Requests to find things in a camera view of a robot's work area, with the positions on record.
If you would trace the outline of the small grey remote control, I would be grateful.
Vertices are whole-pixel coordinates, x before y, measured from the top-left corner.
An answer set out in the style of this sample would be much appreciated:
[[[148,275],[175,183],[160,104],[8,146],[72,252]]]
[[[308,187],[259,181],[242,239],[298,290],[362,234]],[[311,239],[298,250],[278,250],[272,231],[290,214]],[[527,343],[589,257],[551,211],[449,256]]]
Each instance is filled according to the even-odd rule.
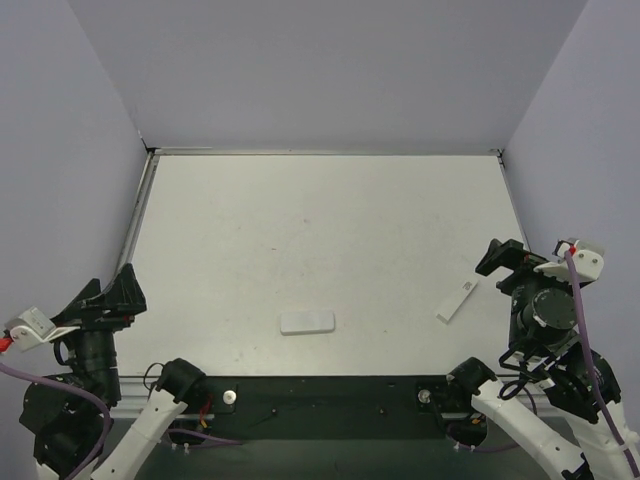
[[[331,333],[335,327],[336,319],[333,311],[287,312],[280,316],[280,333],[283,336]]]

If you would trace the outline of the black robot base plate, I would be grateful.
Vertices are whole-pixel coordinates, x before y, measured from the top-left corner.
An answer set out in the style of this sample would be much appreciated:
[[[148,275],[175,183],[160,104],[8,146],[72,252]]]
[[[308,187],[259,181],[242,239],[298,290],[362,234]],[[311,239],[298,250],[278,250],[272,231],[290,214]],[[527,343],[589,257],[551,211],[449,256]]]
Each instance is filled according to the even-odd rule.
[[[177,445],[259,440],[428,440],[479,444],[488,422],[442,375],[209,376],[169,427]]]

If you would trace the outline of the long white remote control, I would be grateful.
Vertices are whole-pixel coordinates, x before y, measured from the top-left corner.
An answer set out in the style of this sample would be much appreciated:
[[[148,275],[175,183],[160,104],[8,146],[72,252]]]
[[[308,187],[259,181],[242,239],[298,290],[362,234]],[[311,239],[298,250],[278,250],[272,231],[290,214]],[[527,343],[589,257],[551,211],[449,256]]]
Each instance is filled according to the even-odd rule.
[[[436,308],[435,318],[443,324],[448,324],[474,291],[477,284],[478,279],[476,277],[464,280]]]

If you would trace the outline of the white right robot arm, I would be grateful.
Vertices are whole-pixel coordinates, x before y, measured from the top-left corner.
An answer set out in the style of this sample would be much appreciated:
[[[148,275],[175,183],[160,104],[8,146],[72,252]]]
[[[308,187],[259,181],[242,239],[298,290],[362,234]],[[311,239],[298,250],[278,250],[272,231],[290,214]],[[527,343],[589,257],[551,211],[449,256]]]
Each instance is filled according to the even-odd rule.
[[[603,250],[579,239],[558,241],[553,259],[514,239],[492,240],[475,272],[510,272],[496,284],[510,299],[508,348],[498,364],[517,377],[506,383],[475,357],[447,376],[473,412],[501,428],[551,479],[639,476],[639,436],[586,326],[582,290],[603,267]]]

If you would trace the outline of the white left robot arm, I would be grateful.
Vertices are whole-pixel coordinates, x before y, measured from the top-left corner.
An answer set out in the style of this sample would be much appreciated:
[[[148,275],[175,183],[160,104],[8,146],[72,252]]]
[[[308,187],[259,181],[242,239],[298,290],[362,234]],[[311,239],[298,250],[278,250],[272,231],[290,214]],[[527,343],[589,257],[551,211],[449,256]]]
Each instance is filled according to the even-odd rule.
[[[67,372],[34,376],[9,367],[7,375],[28,381],[19,422],[35,436],[34,459],[41,479],[132,479],[177,416],[204,402],[205,373],[183,359],[167,362],[147,403],[121,442],[99,459],[111,430],[111,409],[121,399],[114,334],[147,308],[132,264],[108,286],[92,279],[58,315],[30,308],[7,324],[5,339],[28,350],[50,343]]]

